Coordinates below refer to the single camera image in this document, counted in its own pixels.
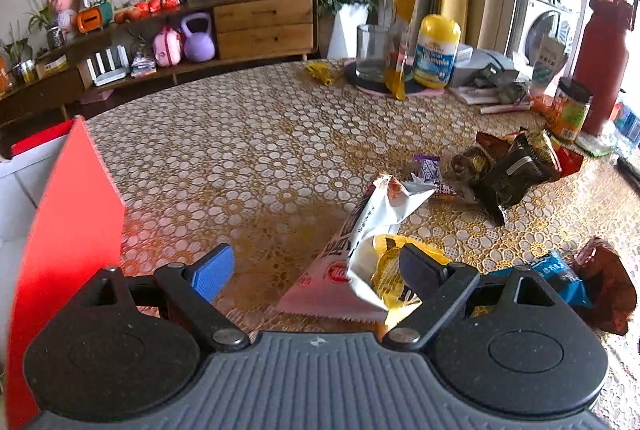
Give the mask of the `green white snack packet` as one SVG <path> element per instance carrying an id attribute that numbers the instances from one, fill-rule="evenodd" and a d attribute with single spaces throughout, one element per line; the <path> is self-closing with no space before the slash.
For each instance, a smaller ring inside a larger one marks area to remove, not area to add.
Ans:
<path id="1" fill-rule="evenodd" d="M 349 287 L 366 305 L 363 318 L 386 330 L 415 311 L 422 301 L 411 290 L 400 270 L 400 255 L 414 249 L 426 257 L 426 276 L 437 288 L 451 262 L 439 249 L 403 235 L 375 235 L 363 239 L 349 258 Z"/>

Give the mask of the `purple candy wrapper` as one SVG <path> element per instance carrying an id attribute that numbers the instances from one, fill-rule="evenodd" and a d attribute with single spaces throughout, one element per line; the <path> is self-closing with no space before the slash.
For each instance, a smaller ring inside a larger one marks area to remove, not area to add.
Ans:
<path id="1" fill-rule="evenodd" d="M 412 159 L 411 177 L 413 182 L 424 182 L 435 187 L 435 196 L 454 199 L 456 191 L 445 182 L 440 169 L 439 156 L 415 155 Z"/>

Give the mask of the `white red snack bag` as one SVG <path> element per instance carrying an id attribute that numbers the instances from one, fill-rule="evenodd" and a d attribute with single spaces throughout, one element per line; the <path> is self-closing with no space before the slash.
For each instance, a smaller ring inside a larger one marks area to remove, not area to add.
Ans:
<path id="1" fill-rule="evenodd" d="M 280 299 L 285 314 L 382 323 L 388 309 L 371 280 L 378 265 L 375 238 L 400 224 L 431 198 L 435 186 L 382 174 L 368 187 L 323 250 Z"/>

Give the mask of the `blue snack packet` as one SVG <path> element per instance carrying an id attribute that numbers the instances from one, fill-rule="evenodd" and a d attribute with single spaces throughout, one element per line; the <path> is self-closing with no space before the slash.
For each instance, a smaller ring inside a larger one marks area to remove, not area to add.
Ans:
<path id="1" fill-rule="evenodd" d="M 573 309 L 578 309 L 578 307 L 583 307 L 584 309 L 593 308 L 593 303 L 588 297 L 584 282 L 568 266 L 559 251 L 556 250 L 551 250 L 544 257 L 528 264 L 514 265 L 488 273 L 480 280 L 480 284 L 482 286 L 500 286 L 503 278 L 509 277 L 517 267 L 524 267 L 537 273 Z M 553 305 L 548 294 L 538 287 L 535 280 L 530 279 L 524 280 L 521 284 L 515 302 L 523 305 Z"/>

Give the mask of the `brown snack packet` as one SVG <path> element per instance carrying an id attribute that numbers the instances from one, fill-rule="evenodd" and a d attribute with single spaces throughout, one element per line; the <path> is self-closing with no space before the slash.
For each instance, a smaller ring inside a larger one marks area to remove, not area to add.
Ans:
<path id="1" fill-rule="evenodd" d="M 575 255 L 573 271 L 585 286 L 591 307 L 575 307 L 592 329 L 624 336 L 638 295 L 615 248 L 593 236 Z"/>

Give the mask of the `black lid orange jar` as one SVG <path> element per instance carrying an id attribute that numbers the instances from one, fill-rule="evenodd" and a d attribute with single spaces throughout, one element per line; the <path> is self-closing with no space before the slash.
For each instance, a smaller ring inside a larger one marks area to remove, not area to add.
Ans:
<path id="1" fill-rule="evenodd" d="M 582 130 L 592 94 L 572 78 L 560 78 L 549 115 L 550 132 L 564 143 L 572 143 Z"/>

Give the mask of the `stack of papers and boxes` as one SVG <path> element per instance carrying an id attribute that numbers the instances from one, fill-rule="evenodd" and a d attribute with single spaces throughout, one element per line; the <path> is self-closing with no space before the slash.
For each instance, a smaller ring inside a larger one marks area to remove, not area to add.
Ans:
<path id="1" fill-rule="evenodd" d="M 447 88 L 484 116 L 532 107 L 528 78 L 520 75 L 510 58 L 493 50 L 462 44 Z"/>

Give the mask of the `round dark placemat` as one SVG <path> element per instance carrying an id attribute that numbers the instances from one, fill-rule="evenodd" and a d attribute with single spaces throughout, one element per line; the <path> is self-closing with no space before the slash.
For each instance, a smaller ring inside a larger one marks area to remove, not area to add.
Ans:
<path id="1" fill-rule="evenodd" d="M 405 81 L 396 86 L 387 83 L 384 64 L 381 64 L 380 67 L 374 66 L 375 71 L 371 72 L 372 78 L 367 78 L 363 71 L 358 70 L 357 61 L 349 60 L 344 64 L 344 75 L 346 81 L 355 86 L 357 90 L 374 97 L 408 99 L 444 95 L 443 88 L 431 88 L 416 82 L 412 77 L 411 67 L 406 64 L 405 68 L 407 69 L 407 72 L 404 73 Z"/>

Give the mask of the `dark red thermos bottle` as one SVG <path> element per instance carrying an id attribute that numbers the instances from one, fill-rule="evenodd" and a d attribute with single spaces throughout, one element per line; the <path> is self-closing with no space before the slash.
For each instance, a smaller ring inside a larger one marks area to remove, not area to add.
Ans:
<path id="1" fill-rule="evenodd" d="M 600 136 L 610 119 L 629 59 L 627 33 L 634 31 L 639 0 L 589 0 L 573 80 L 592 95 L 582 131 Z"/>

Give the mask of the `yellow lid gummies bottle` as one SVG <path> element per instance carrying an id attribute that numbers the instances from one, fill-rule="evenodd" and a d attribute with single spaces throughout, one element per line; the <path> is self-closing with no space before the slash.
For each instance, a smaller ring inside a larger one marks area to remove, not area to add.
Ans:
<path id="1" fill-rule="evenodd" d="M 412 76 L 421 85 L 439 90 L 447 86 L 461 38 L 460 26 L 441 15 L 427 15 L 421 22 Z"/>

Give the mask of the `orange clock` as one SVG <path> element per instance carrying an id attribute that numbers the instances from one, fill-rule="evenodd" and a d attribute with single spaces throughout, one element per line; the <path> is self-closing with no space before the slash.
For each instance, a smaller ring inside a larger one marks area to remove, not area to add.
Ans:
<path id="1" fill-rule="evenodd" d="M 103 26 L 101 7 L 93 6 L 78 12 L 76 26 L 78 32 L 81 34 L 100 30 Z"/>

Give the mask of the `wooden TV cabinet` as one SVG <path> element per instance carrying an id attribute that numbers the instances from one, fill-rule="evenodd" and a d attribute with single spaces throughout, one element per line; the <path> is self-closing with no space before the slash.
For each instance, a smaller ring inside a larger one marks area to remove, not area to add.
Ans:
<path id="1" fill-rule="evenodd" d="M 37 81 L 1 98 L 9 125 L 107 90 L 318 48 L 317 0 L 203 0 L 81 34 L 47 52 Z"/>

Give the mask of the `clear drinking glass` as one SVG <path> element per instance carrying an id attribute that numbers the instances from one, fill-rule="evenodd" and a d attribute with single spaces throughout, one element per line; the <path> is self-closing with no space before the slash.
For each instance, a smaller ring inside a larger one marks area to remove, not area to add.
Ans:
<path id="1" fill-rule="evenodd" d="M 383 83 L 388 29 L 379 24 L 362 24 L 357 29 L 356 75 Z"/>

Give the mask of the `red apple ornaments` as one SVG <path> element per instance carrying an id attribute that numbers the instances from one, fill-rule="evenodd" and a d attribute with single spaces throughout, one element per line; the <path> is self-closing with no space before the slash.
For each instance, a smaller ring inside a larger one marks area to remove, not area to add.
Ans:
<path id="1" fill-rule="evenodd" d="M 147 2 L 139 2 L 129 10 L 118 12 L 115 15 L 115 22 L 125 23 L 138 21 L 142 18 L 156 15 L 159 12 L 164 12 L 165 10 L 176 9 L 180 7 L 181 4 L 181 0 L 148 0 Z"/>

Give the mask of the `yellow standing snack pouch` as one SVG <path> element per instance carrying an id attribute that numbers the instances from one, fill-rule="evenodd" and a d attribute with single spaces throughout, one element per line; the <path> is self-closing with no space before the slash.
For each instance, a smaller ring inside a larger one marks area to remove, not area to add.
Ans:
<path id="1" fill-rule="evenodd" d="M 393 17 L 386 43 L 387 83 L 396 86 L 405 81 L 409 33 L 416 0 L 393 0 Z"/>

